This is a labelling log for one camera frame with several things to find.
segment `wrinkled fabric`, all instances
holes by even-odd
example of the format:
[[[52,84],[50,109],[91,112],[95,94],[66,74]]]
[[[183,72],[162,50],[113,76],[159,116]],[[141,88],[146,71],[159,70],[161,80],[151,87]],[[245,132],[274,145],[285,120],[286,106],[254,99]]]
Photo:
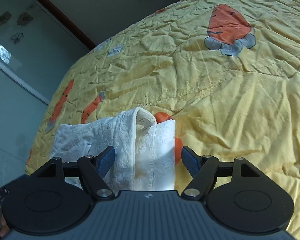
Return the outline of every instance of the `wrinkled fabric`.
[[[256,44],[237,56],[205,45],[219,4],[238,11],[255,37]],[[119,45],[121,51],[107,57]],[[46,132],[72,79],[56,124]],[[86,123],[137,106],[171,115],[183,145],[221,161],[243,156],[286,190],[295,203],[287,230],[300,239],[300,0],[181,0],[118,33],[64,77],[35,137],[28,173],[48,160],[58,125],[79,124],[101,91],[104,100]],[[180,162],[175,188],[181,192],[190,180]]]

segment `yellow blanket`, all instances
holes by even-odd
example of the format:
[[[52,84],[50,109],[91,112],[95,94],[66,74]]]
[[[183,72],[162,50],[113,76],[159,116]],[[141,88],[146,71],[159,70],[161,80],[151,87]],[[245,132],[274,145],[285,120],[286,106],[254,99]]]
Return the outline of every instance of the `yellow blanket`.
[[[64,77],[27,173],[48,160],[60,123],[136,106],[171,115],[199,155],[261,169],[293,198],[288,232],[300,239],[300,0],[181,0],[118,33]],[[182,191],[182,163],[176,176]]]

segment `finger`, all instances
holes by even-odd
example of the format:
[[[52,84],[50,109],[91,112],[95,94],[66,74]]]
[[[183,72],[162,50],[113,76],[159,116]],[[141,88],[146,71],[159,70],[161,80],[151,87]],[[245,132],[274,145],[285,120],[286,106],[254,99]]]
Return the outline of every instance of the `finger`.
[[[1,228],[0,237],[4,237],[9,232],[10,232],[10,229],[8,228],[8,226],[5,226],[5,227]]]
[[[1,225],[2,225],[3,227],[7,226],[7,222],[6,222],[6,220],[4,219],[3,216],[1,217]]]

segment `white garment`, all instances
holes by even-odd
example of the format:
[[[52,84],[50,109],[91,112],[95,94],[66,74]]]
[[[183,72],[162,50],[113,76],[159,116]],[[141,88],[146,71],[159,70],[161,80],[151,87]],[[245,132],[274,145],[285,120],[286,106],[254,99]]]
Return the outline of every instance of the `white garment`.
[[[59,156],[63,162],[75,162],[113,146],[114,165],[104,180],[115,193],[174,190],[174,137],[174,120],[157,124],[152,114],[137,107],[92,123],[59,125],[50,158]]]

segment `folded edge of cloth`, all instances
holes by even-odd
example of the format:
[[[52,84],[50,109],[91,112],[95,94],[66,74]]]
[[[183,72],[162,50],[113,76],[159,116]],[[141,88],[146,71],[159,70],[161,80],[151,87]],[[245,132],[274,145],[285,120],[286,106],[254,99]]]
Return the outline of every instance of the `folded edge of cloth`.
[[[137,107],[88,124],[59,125],[50,158],[75,162],[88,153],[116,150],[114,165],[104,178],[111,189],[174,190],[175,121],[157,124],[147,110]],[[79,186],[78,179],[67,182]]]

